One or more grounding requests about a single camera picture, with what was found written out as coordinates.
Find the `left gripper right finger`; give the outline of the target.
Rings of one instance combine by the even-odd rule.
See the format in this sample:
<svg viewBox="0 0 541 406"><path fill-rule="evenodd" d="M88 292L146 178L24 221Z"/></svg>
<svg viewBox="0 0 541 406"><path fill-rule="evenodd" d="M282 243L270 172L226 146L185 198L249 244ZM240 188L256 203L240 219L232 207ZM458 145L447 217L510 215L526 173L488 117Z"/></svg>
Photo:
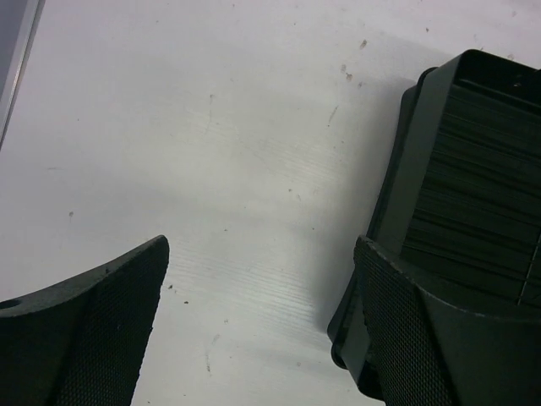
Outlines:
<svg viewBox="0 0 541 406"><path fill-rule="evenodd" d="M446 281L361 236L363 316L388 405L538 405L540 312Z"/></svg>

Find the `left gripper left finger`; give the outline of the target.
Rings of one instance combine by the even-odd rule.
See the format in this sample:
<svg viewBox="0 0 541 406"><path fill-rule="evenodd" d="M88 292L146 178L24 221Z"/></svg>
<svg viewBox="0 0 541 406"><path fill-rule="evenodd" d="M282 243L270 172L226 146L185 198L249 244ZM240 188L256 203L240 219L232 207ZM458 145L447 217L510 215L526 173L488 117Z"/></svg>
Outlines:
<svg viewBox="0 0 541 406"><path fill-rule="evenodd" d="M169 262L163 235L1 303L3 405L129 405Z"/></svg>

